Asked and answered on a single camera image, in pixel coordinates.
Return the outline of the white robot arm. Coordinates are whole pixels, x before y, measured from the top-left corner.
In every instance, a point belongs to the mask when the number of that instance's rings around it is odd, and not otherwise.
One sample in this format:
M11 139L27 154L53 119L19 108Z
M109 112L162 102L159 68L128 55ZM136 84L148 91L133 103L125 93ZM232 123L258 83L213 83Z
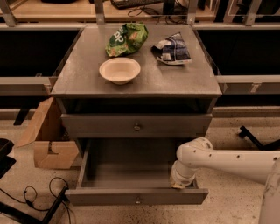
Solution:
M184 189L199 168L231 173L265 184L258 224L280 224L280 151L215 150L205 137L181 144L171 168L171 187Z

